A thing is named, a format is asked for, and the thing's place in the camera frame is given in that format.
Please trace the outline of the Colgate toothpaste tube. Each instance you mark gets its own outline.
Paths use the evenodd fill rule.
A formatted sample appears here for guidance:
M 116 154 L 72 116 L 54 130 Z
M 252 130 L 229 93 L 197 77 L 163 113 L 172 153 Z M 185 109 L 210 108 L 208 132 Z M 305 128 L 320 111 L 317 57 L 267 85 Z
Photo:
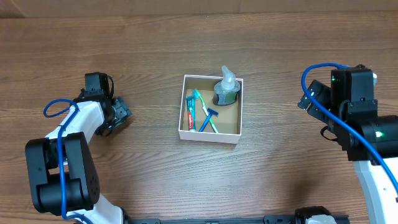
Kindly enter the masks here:
M 193 95 L 187 97 L 187 121 L 189 131 L 196 131 L 195 100 L 196 98 Z

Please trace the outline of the green white toothbrush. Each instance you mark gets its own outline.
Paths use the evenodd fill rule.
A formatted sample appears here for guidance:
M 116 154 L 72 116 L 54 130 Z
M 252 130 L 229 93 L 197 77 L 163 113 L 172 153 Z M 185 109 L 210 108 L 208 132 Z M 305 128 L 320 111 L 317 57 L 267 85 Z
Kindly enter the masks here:
M 205 101 L 204 101 L 204 99 L 203 99 L 203 97 L 202 97 L 201 93 L 199 92 L 199 90 L 197 90 L 197 89 L 194 89 L 194 90 L 192 91 L 192 93 L 193 93 L 193 95 L 194 95 L 194 97 L 195 97 L 196 99 L 200 99 L 200 100 L 201 100 L 201 103 L 202 103 L 202 109 L 203 109 L 203 111 L 205 112 L 205 114 L 208 116 L 208 115 L 209 115 L 209 113 L 208 113 L 208 110 L 207 110 L 207 107 L 206 107 Z M 215 124 L 214 124 L 213 120 L 212 120 L 212 119 L 210 119 L 210 120 L 209 120 L 209 122 L 210 122 L 210 124 L 211 124 L 211 127 L 213 128 L 214 132 L 215 132 L 215 133 L 218 133 L 218 130 L 217 130 L 217 128 L 216 128 L 216 126 L 215 126 Z

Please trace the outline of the blue disposable razor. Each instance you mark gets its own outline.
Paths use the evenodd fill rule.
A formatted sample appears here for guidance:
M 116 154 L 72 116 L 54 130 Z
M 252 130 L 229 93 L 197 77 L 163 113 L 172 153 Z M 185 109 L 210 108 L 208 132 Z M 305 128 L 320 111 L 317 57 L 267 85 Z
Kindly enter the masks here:
M 203 131 L 205 130 L 206 126 L 207 126 L 208 123 L 210 122 L 211 117 L 212 117 L 213 115 L 218 116 L 218 112 L 215 111 L 215 110 L 213 110 L 213 109 L 211 109 L 211 108 L 208 108 L 208 109 L 207 109 L 207 112 L 208 112 L 208 115 L 207 115 L 206 119 L 204 120 L 202 126 L 200 127 L 199 132 L 203 132 Z

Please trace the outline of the clear soap pump bottle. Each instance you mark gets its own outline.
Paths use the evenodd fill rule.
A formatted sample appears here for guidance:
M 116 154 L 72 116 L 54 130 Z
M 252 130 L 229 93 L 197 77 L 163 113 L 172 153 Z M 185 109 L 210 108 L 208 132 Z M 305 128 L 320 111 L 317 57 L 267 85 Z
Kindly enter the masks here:
M 227 106 L 236 102 L 241 85 L 236 80 L 236 75 L 226 66 L 221 67 L 223 78 L 214 86 L 213 104 Z

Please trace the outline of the white green soap packet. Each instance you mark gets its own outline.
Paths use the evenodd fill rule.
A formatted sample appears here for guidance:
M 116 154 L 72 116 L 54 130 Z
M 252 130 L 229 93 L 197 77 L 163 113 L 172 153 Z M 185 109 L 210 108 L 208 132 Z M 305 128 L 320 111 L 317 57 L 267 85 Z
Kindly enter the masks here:
M 114 129 L 123 129 L 123 128 L 125 128 L 126 126 L 127 126 L 127 120 L 126 120 L 126 119 L 120 119 L 120 120 L 118 120 L 118 121 L 116 121 L 116 122 L 114 123 L 113 128 L 114 128 Z

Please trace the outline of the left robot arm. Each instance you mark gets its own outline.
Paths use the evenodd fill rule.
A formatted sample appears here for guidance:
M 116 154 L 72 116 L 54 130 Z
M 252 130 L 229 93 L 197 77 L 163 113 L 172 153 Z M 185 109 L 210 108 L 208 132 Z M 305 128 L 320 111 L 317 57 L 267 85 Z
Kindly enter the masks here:
M 88 144 L 108 134 L 131 115 L 120 97 L 99 101 L 61 99 L 67 116 L 44 138 L 25 145 L 34 208 L 80 223 L 131 223 L 127 212 L 100 192 L 99 177 Z

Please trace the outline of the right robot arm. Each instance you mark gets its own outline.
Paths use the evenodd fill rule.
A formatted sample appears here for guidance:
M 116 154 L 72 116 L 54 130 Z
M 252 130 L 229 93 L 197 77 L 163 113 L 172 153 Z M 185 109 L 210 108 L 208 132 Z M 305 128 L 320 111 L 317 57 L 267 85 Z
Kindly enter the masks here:
M 369 221 L 397 223 L 397 116 L 379 116 L 375 80 L 302 85 L 298 106 L 335 135 L 363 188 Z

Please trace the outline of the white cardboard box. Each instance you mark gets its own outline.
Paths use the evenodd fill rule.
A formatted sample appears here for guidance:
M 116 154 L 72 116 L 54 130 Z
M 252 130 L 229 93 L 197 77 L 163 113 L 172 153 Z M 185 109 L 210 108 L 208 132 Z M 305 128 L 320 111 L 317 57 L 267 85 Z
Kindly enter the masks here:
M 182 96 L 180 100 L 180 115 L 178 133 L 181 140 L 208 141 L 237 144 L 242 135 L 243 125 L 243 90 L 237 94 L 237 101 L 228 106 L 216 106 L 213 104 L 214 86 L 221 81 L 221 77 L 204 75 L 185 75 L 183 78 Z M 186 97 L 192 95 L 197 89 L 205 101 L 207 108 L 219 112 L 212 120 L 218 130 L 214 132 L 208 124 L 204 131 L 188 130 L 188 115 Z

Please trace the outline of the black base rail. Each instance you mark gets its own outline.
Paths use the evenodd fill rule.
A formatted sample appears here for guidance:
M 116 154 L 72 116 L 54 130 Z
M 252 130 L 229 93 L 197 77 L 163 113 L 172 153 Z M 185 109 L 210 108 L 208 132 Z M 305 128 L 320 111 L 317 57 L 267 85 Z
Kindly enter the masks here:
M 124 224 L 300 224 L 300 223 L 337 223 L 350 224 L 347 215 L 332 215 L 323 206 L 303 207 L 291 215 L 265 215 L 257 218 L 210 218 L 160 220 L 158 218 L 132 219 L 125 210 Z

